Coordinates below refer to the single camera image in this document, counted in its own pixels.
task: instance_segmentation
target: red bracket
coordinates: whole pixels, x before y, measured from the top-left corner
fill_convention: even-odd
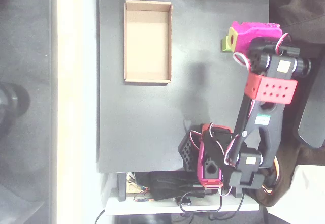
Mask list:
[[[296,86],[296,80],[265,77],[249,72],[245,94],[257,101],[290,104]]]

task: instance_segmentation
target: pink 3d-printed part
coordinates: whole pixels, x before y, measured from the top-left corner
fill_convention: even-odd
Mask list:
[[[282,29],[276,23],[243,22],[234,21],[228,32],[228,44],[233,52],[241,52],[247,55],[249,44],[257,37],[280,38]]]

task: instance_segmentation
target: small yellow block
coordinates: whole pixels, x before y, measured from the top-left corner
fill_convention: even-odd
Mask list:
[[[222,39],[222,51],[223,52],[231,52],[231,48],[228,44],[228,35]]]

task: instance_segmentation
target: brown object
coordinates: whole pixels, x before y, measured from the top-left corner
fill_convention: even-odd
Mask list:
[[[125,1],[126,82],[171,82],[172,8],[170,2]]]

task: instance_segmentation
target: sticker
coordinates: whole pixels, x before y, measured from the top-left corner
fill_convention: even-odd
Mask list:
[[[286,60],[281,60],[278,65],[278,72],[287,73],[289,71],[291,62]]]
[[[246,165],[255,165],[256,164],[256,157],[247,157],[246,158]]]
[[[271,116],[269,115],[257,114],[255,124],[267,126],[269,125],[270,119]]]

